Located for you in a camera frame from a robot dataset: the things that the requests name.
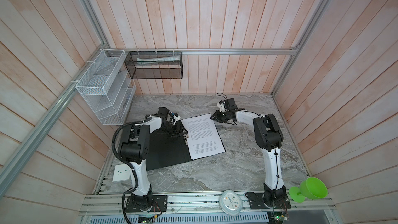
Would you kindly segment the aluminium front rail frame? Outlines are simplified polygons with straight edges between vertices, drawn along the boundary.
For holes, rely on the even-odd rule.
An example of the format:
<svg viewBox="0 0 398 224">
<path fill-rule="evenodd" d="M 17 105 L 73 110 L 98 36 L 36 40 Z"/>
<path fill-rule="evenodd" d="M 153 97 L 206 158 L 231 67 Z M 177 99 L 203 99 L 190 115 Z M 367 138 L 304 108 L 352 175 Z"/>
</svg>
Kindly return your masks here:
<svg viewBox="0 0 398 224">
<path fill-rule="evenodd" d="M 145 224 L 341 224 L 332 198 L 291 202 L 291 208 L 251 209 L 244 191 L 237 191 L 243 207 L 236 216 L 227 215 L 221 208 L 220 191 L 166 192 L 156 197 L 167 196 L 160 207 L 166 209 L 151 212 L 128 213 L 133 224 L 142 219 Z M 124 224 L 121 195 L 88 195 L 77 217 L 78 224 Z"/>
</svg>

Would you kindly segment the white printed paper stack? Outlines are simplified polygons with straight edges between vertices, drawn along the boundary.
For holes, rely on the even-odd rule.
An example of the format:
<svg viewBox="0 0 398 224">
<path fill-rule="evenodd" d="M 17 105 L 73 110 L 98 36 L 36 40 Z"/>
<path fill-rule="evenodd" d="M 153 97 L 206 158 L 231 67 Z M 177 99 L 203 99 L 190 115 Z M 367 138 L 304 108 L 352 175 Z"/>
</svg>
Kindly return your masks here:
<svg viewBox="0 0 398 224">
<path fill-rule="evenodd" d="M 226 152 L 211 114 L 183 119 L 191 160 Z"/>
</svg>

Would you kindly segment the white wall socket plate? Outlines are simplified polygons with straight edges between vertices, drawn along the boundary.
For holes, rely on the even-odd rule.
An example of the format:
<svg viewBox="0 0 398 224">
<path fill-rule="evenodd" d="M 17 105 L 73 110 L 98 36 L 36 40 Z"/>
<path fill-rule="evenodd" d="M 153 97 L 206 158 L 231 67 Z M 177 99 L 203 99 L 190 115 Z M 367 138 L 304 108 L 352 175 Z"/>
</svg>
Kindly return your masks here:
<svg viewBox="0 0 398 224">
<path fill-rule="evenodd" d="M 121 182 L 130 179 L 131 168 L 126 164 L 119 164 L 115 166 L 113 182 Z"/>
</svg>

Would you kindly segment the black mesh wall basket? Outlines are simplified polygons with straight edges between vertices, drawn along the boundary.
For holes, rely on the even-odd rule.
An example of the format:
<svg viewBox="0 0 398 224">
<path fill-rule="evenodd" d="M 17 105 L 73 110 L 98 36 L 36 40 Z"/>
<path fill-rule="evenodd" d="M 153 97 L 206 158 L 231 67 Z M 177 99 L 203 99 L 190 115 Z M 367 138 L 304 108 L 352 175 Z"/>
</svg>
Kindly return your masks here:
<svg viewBox="0 0 398 224">
<path fill-rule="evenodd" d="M 182 79 L 182 53 L 171 51 L 130 51 L 124 61 L 132 79 Z"/>
</svg>

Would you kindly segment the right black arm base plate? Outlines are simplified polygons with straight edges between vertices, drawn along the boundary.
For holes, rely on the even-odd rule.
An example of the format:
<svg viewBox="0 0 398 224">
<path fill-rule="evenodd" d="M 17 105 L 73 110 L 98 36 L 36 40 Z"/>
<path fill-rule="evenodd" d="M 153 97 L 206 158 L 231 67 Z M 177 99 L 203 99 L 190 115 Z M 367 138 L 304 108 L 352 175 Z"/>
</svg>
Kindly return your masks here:
<svg viewBox="0 0 398 224">
<path fill-rule="evenodd" d="M 251 209 L 290 209 L 291 203 L 287 195 L 273 195 L 268 192 L 255 193 L 247 192 L 245 197 L 248 199 Z"/>
</svg>

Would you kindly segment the blue black file folder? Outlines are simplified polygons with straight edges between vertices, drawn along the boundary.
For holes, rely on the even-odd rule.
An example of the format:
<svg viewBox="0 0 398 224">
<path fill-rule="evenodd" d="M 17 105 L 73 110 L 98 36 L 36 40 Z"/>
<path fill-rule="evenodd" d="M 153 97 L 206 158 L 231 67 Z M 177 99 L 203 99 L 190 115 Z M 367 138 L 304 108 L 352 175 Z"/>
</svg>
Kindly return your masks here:
<svg viewBox="0 0 398 224">
<path fill-rule="evenodd" d="M 191 162 L 186 135 L 172 137 L 158 131 L 151 133 L 146 169 L 152 171 Z"/>
</svg>

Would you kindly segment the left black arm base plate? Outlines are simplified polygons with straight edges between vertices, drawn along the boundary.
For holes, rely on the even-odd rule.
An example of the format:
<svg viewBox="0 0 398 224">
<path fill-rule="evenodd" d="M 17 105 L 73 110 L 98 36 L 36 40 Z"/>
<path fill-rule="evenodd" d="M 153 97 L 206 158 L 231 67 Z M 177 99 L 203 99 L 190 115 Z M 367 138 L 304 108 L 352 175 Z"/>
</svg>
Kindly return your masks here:
<svg viewBox="0 0 398 224">
<path fill-rule="evenodd" d="M 157 212 L 162 213 L 167 209 L 168 195 L 155 195 L 149 200 L 147 196 L 132 195 L 127 198 L 125 211 L 127 213 Z"/>
</svg>

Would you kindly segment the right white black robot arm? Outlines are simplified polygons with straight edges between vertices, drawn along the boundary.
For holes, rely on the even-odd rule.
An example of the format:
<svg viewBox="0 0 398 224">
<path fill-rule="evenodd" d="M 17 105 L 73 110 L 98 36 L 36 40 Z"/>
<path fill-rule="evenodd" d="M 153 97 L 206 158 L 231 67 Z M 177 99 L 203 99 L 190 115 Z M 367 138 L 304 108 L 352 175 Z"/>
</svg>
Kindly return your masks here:
<svg viewBox="0 0 398 224">
<path fill-rule="evenodd" d="M 282 179 L 280 153 L 283 133 L 273 114 L 260 115 L 247 110 L 234 113 L 217 110 L 211 117 L 219 123 L 242 122 L 254 129 L 255 141 L 263 153 L 265 165 L 264 194 L 262 201 L 269 208 L 291 208 L 287 189 Z"/>
</svg>

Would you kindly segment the white round clock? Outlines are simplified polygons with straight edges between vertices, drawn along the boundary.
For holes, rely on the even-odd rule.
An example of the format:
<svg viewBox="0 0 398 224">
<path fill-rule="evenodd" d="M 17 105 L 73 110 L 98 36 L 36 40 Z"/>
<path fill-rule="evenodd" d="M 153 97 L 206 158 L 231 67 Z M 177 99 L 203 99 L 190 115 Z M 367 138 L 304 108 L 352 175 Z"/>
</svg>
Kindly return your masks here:
<svg viewBox="0 0 398 224">
<path fill-rule="evenodd" d="M 234 191 L 226 190 L 219 198 L 219 205 L 227 215 L 237 216 L 243 208 L 243 201 Z"/>
</svg>

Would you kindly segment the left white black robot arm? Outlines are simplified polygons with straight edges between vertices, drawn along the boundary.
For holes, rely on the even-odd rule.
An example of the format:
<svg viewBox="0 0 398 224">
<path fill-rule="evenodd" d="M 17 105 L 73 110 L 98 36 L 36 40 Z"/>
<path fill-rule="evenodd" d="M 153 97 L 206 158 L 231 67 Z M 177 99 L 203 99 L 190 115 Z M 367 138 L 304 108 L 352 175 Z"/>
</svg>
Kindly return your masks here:
<svg viewBox="0 0 398 224">
<path fill-rule="evenodd" d="M 152 207 L 152 189 L 147 171 L 189 162 L 187 130 L 177 113 L 160 107 L 155 115 L 128 122 L 114 133 L 112 151 L 132 173 L 128 202 L 140 209 Z"/>
</svg>

